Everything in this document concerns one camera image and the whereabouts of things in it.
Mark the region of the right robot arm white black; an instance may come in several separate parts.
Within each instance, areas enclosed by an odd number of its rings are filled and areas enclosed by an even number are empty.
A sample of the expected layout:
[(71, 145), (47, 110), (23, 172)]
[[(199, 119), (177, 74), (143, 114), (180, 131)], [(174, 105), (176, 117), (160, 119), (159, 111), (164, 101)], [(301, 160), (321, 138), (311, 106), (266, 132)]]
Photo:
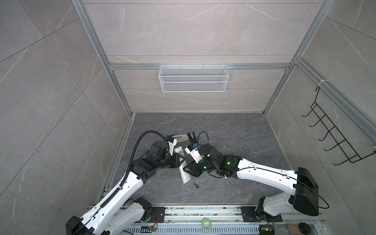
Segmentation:
[(319, 187), (306, 168), (296, 171), (273, 168), (240, 156), (223, 155), (210, 144), (190, 144), (185, 152), (188, 159), (182, 170), (193, 177), (215, 172), (215, 178), (251, 180), (281, 190), (278, 195), (260, 198), (255, 209), (260, 220), (270, 221), (288, 212), (319, 215)]

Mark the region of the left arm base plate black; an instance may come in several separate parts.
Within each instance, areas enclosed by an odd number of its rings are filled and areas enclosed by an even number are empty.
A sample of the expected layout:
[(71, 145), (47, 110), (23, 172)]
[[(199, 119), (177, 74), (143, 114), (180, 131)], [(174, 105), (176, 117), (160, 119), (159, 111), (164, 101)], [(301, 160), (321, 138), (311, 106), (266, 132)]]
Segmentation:
[(141, 223), (163, 223), (165, 219), (166, 207), (152, 207), (144, 211), (144, 215), (139, 220)]

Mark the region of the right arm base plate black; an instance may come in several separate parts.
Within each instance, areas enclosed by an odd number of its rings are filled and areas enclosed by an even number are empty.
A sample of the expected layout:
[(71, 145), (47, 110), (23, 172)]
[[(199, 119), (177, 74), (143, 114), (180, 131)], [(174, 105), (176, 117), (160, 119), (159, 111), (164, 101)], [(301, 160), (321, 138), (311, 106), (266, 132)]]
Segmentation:
[(256, 207), (241, 207), (241, 215), (244, 222), (282, 222), (282, 216), (272, 216)]

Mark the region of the white remote control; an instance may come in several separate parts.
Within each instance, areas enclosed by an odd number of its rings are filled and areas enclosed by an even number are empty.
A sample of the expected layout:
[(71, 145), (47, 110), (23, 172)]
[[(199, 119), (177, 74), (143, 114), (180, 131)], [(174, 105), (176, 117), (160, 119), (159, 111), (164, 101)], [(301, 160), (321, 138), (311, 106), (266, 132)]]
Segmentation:
[(183, 151), (182, 147), (180, 146), (180, 147), (174, 149), (174, 152), (181, 156), (179, 158), (179, 161), (182, 162), (182, 163), (179, 166), (179, 171), (180, 171), (180, 174), (181, 174), (181, 177), (182, 177), (183, 184), (186, 184), (191, 179), (191, 175), (183, 170), (183, 168), (187, 165), (187, 162), (186, 162), (186, 159), (185, 159), (185, 156), (184, 156), (184, 151)]

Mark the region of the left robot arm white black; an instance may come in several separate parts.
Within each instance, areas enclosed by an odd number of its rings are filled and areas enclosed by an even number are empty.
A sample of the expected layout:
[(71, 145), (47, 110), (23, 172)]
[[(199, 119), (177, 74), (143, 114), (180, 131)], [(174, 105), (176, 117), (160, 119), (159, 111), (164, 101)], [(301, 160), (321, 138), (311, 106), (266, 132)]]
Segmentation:
[(137, 221), (147, 222), (152, 204), (143, 198), (134, 200), (124, 211), (121, 207), (157, 170), (178, 168), (185, 157), (174, 152), (173, 143), (156, 141), (129, 166), (122, 179), (92, 209), (81, 217), (73, 216), (66, 223), (68, 235), (117, 235)]

